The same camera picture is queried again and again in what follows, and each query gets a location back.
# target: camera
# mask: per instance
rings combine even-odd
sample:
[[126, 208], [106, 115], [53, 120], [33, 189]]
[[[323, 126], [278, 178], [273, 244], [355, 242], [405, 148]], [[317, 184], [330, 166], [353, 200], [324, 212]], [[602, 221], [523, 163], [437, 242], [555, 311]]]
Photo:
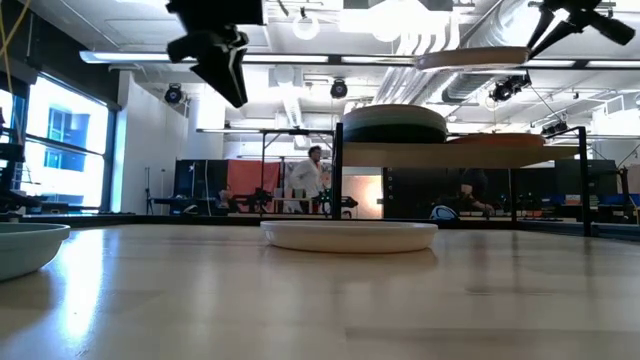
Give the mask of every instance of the camera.
[[489, 93], [489, 97], [497, 103], [505, 102], [529, 85], [531, 85], [531, 78], [528, 74], [510, 76], [504, 81], [497, 82], [495, 89]]
[[333, 81], [333, 85], [331, 85], [331, 97], [334, 99], [343, 99], [347, 96], [347, 92], [349, 88], [347, 88], [347, 84], [343, 79], [335, 79]]
[[171, 105], [177, 105], [180, 104], [183, 98], [184, 94], [182, 93], [182, 85], [169, 84], [169, 89], [164, 94], [164, 101]]

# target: white shirt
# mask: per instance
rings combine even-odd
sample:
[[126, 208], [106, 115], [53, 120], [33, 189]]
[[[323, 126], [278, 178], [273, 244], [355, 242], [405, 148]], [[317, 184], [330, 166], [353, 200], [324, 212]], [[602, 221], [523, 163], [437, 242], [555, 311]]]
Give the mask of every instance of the white shirt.
[[313, 160], [307, 159], [300, 162], [289, 177], [291, 187], [295, 190], [304, 190], [307, 198], [320, 195], [322, 183], [320, 181], [320, 169]]

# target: blue object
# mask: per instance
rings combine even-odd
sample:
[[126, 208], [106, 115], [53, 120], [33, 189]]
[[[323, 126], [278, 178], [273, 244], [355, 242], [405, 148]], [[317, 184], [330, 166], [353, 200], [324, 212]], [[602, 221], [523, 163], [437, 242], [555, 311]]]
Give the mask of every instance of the blue object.
[[450, 207], [438, 205], [433, 208], [430, 220], [458, 220], [458, 214]]

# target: window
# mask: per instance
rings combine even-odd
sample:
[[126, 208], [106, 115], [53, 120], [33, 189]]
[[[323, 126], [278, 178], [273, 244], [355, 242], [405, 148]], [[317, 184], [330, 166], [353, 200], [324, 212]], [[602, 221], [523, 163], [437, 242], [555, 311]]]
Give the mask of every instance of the window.
[[52, 202], [99, 207], [104, 159], [27, 140], [21, 190]]
[[105, 105], [39, 77], [30, 91], [20, 189], [47, 201], [100, 207], [108, 119]]
[[27, 134], [104, 154], [109, 110], [45, 78], [31, 87]]
[[13, 96], [8, 91], [0, 90], [0, 108], [2, 108], [2, 119], [5, 128], [13, 127]]

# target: beige plate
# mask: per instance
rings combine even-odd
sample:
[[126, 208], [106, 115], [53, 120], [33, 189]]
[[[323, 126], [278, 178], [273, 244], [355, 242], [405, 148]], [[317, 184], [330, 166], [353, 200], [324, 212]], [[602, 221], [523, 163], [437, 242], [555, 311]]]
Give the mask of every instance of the beige plate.
[[526, 47], [492, 47], [440, 51], [422, 55], [416, 69], [422, 71], [474, 71], [521, 66], [529, 60]]
[[264, 221], [274, 246], [331, 253], [384, 254], [424, 250], [438, 226], [383, 221]]

